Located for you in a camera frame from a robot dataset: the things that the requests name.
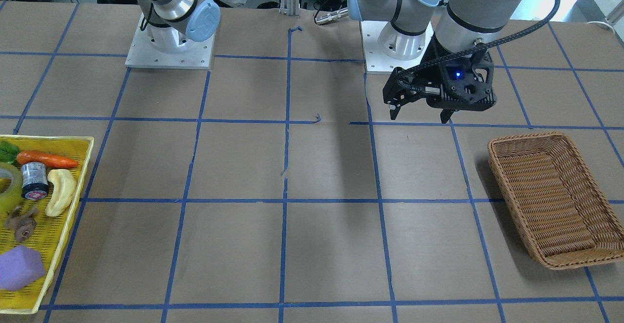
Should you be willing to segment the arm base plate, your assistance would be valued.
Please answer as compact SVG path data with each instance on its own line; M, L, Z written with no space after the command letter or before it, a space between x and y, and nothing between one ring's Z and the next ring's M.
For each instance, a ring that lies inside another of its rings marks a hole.
M128 68L210 70L216 34L202 42L195 42L174 28L140 26L136 31L125 60Z
M415 36L401 34L385 21L361 21L360 30L366 73L375 75L388 75L397 66L419 65L434 34L431 23Z

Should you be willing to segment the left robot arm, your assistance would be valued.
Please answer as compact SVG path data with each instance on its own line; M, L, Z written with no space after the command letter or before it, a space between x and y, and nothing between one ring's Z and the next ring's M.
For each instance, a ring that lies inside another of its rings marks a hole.
M399 61L423 54L418 65L395 66L382 90L395 120L403 106L424 99L442 123L458 111L483 112L497 103L489 50L539 29L500 38L521 0L347 0L349 17L384 21L377 41Z

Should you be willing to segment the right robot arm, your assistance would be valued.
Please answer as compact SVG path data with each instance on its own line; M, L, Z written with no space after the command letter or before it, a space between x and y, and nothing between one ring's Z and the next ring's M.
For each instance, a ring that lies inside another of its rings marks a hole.
M221 9L214 0L137 0L142 20L131 52L211 57Z

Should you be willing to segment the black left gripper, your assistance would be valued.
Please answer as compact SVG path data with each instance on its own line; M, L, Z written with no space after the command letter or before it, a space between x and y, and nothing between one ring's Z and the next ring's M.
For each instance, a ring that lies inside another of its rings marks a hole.
M481 63L481 52L461 55L459 58L443 60L437 65L420 71L426 82L441 89L446 99L481 99L481 78L475 65ZM396 120L403 106L427 98L426 84L417 75L401 76L403 68L396 67L383 87L383 101L390 108L390 119ZM447 124L455 110L443 109L440 121Z

